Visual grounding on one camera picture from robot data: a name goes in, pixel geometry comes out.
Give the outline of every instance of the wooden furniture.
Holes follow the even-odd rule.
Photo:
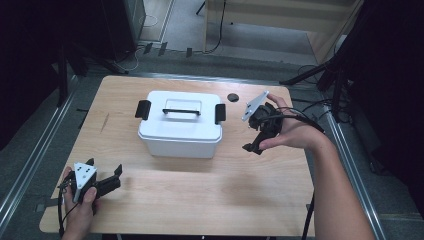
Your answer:
[[[153,157],[137,134],[139,100],[152,90],[213,93],[226,104],[223,139],[212,159]],[[121,188],[100,199],[92,231],[127,234],[300,236],[313,192],[302,149],[278,147],[262,155],[242,149],[258,132],[241,121],[246,103],[280,86],[228,82],[106,77],[67,165],[94,158],[98,180],[122,163]],[[227,95],[236,93],[232,103]],[[57,207],[40,229],[57,232]],[[314,235],[311,223],[309,234]]]
[[[208,23],[221,22],[223,3],[224,0],[206,1],[204,50]],[[363,0],[227,0],[224,21],[307,31],[317,62],[322,63],[340,36],[349,32],[362,3]]]

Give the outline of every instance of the human hand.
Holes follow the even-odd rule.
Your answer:
[[[70,167],[65,168],[63,178],[68,176],[72,169]],[[96,199],[97,189],[91,187],[84,195],[82,203],[71,210],[75,203],[72,202],[73,194],[70,186],[66,187],[66,191],[63,194],[65,200],[65,212],[69,214],[66,217],[66,231],[62,239],[83,239],[90,231],[91,223],[93,221],[93,210],[92,203]]]
[[[278,97],[271,93],[267,98],[277,104],[279,111],[284,112],[284,115],[295,115],[287,110],[288,105],[282,97]],[[314,127],[298,121],[293,118],[284,118],[280,133],[274,137],[263,140],[259,144],[261,150],[284,145],[288,147],[309,149],[316,145],[322,137],[325,137],[320,131]]]

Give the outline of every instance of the human arm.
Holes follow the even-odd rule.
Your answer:
[[[63,177],[66,177],[71,171],[70,167],[66,167]],[[78,204],[71,212],[69,212],[75,203],[72,202],[71,187],[67,186],[63,194],[65,200],[65,212],[68,213],[66,217],[66,231],[62,240],[81,240],[90,231],[90,226],[93,221],[92,203],[96,198],[97,189],[91,187],[84,195],[82,203]]]
[[[287,107],[283,98],[273,94],[268,98],[279,108]],[[280,134],[262,141],[259,147],[265,150],[279,145],[304,148],[313,155],[317,239],[374,239],[337,150],[324,134],[305,123],[286,118]]]

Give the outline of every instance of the white storage container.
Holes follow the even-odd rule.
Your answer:
[[[138,135],[150,154],[212,158],[222,138],[225,105],[218,95],[152,91],[139,103]]]

